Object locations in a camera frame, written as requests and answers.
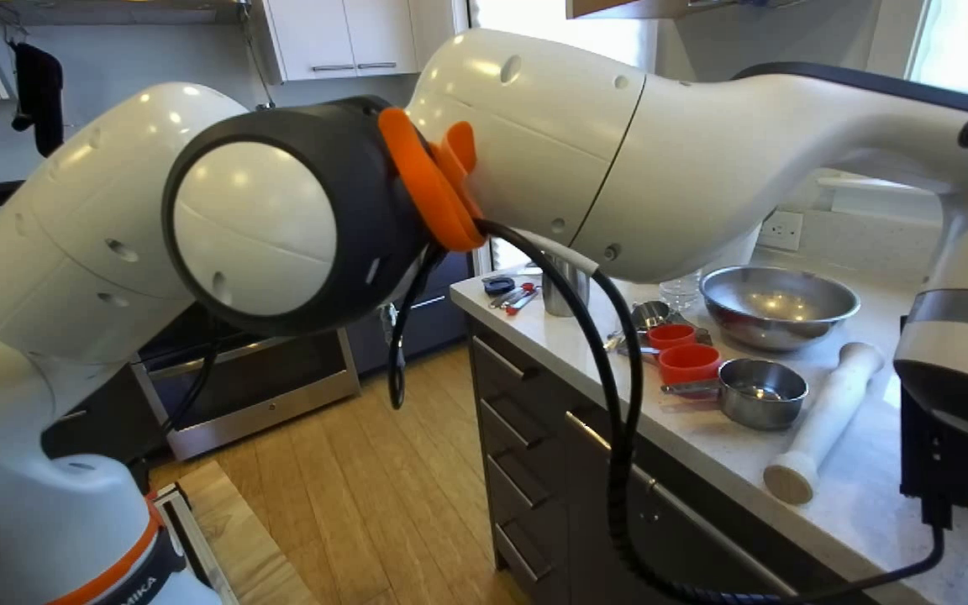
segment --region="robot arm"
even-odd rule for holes
[[[469,190],[490,222],[627,280],[701,268],[810,168],[937,190],[947,228],[897,366],[926,408],[968,431],[954,398],[968,391],[968,102],[880,83],[840,71],[677,83],[475,30],[427,65],[408,114],[431,140],[475,128]],[[431,231],[380,110],[359,97],[242,114],[205,88],[154,88],[89,125],[11,198],[0,600],[53,600],[148,548],[128,478],[106,462],[46,462],[36,435],[191,298],[286,333],[330,328],[397,288]]]
[[[490,222],[555,239],[622,280],[670,280],[706,265],[813,168],[847,168],[940,194],[947,220],[940,251],[910,313],[897,366],[903,376],[927,376],[914,379],[927,384],[918,400],[968,435],[968,398],[959,398],[968,393],[966,95],[824,68],[677,83],[563,43],[475,30],[423,68],[408,114],[431,140],[464,121],[475,128],[469,186]],[[212,301],[251,298],[272,286],[246,281],[246,273],[242,281],[233,280],[227,265],[237,265],[238,251],[217,251],[217,242],[237,239],[227,226],[251,222],[250,198],[237,187],[191,194],[191,172],[205,172],[208,161],[212,172],[227,172],[217,153],[237,138],[257,138],[266,121],[266,114],[242,116],[233,138],[191,147],[189,168],[179,168],[182,186],[167,186],[167,239],[189,231],[179,265],[196,296]],[[227,209],[238,209],[233,222],[203,220]],[[270,315],[250,301],[228,310],[233,318]]]

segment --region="stainless steel bowl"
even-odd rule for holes
[[[684,315],[663,298],[650,298],[650,301],[632,307],[632,326],[641,333],[658,326],[658,323],[678,323],[678,318]]]
[[[726,338],[773,352],[799,351],[860,310],[840,281],[766,265],[717,268],[701,292]]]
[[[787,431],[806,404],[806,379],[773,360],[741,357],[719,370],[719,409],[752,431]]]

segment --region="cable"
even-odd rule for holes
[[[488,222],[477,222],[483,231],[509,239],[510,244],[519,244],[531,263],[540,265],[540,273],[553,280],[553,286],[566,296],[566,301],[571,307],[586,338],[588,338],[588,352],[594,360],[599,379],[601,379],[601,398],[607,398],[607,409],[608,409],[608,422],[611,422],[611,456],[608,456],[608,533],[618,548],[618,558],[630,563],[630,572],[635,572],[647,586],[654,586],[656,590],[678,598],[678,600],[701,600],[701,605],[722,605],[722,600],[831,600],[831,598],[844,598],[855,590],[868,590],[888,581],[900,581],[910,576],[922,576],[927,568],[934,568],[945,553],[945,528],[933,523],[933,553],[926,560],[914,560],[909,568],[897,572],[886,572],[864,581],[850,581],[840,587],[827,587],[827,590],[810,590],[810,596],[771,596],[771,590],[706,590],[696,586],[678,586],[672,578],[656,576],[654,563],[647,563],[647,558],[635,551],[632,544],[632,528],[630,528],[630,478],[632,478],[632,453],[635,453],[635,437],[638,437],[638,414],[641,414],[641,351],[638,347],[627,347],[630,351],[630,414],[622,417],[622,400],[618,400],[618,384],[614,384],[614,370],[608,362],[601,333],[592,323],[588,307],[581,301],[581,296],[575,296],[571,281],[553,265],[547,251],[540,251],[531,239],[525,239],[523,231]],[[592,281],[601,286],[601,292],[608,296],[608,301],[618,313],[622,323],[622,337],[627,344],[638,344],[630,307],[622,298],[622,292],[614,288],[614,281],[594,268]]]
[[[397,307],[395,326],[391,326],[391,344],[388,344],[388,393],[391,393],[391,408],[400,409],[404,408],[404,391],[408,391],[408,351],[404,351],[404,333],[409,323],[409,307],[419,296],[419,288],[427,286],[431,268],[441,265],[441,260],[446,256],[443,244],[431,242],[423,249],[423,260],[417,265],[417,274],[404,296],[404,301]]]
[[[200,372],[189,379],[189,391],[182,393],[182,400],[176,408],[164,408],[167,417],[163,421],[163,435],[173,435],[173,431],[182,431],[184,428],[184,417],[191,414],[191,408],[200,404],[200,398],[205,393],[212,372],[217,372],[217,357],[221,351],[220,337],[212,337],[220,328],[220,318],[205,313],[205,323],[203,323],[203,337],[208,344],[203,344],[203,366]]]

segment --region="wall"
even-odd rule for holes
[[[238,23],[32,23],[28,41],[65,68],[61,102],[67,133],[120,97],[163,81],[208,83],[246,106],[266,102],[316,105],[347,95],[380,95],[404,105],[414,90],[414,78],[266,88]],[[0,71],[14,83],[14,56],[5,43]],[[14,130],[11,116],[14,102],[0,102],[0,183],[25,178],[41,161],[34,133]]]

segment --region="kitchen counter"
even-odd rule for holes
[[[860,338],[886,357],[855,422],[824,462],[817,496],[810,503],[784,503],[765,487],[759,474],[787,446],[787,435],[757,435],[722,417],[713,400],[663,393],[654,366],[647,366],[647,409],[638,431],[840,578],[868,578],[922,560],[933,551],[933,532],[922,523],[918,510],[922,503],[897,492],[900,398],[892,352],[914,281],[870,280],[868,273],[840,265],[806,268],[840,280],[860,296],[860,313],[850,323],[799,352],[778,357],[810,379],[810,404],[817,400],[824,376],[837,366],[837,351],[844,344]],[[658,298],[658,286],[622,281],[622,292],[630,301]],[[458,281],[455,301],[482,326],[523,347],[580,393],[601,404],[592,352],[571,315],[547,315],[545,301],[505,315],[488,301],[482,280]],[[618,326],[599,288],[592,292],[592,315],[601,333]],[[689,318],[706,326],[726,357],[766,357],[719,338],[701,301]],[[627,393],[627,357],[611,352],[608,360],[614,362],[618,391]],[[886,586],[870,596],[886,600],[968,600],[968,506],[954,506],[954,528],[945,544],[945,560],[934,572],[903,586]]]

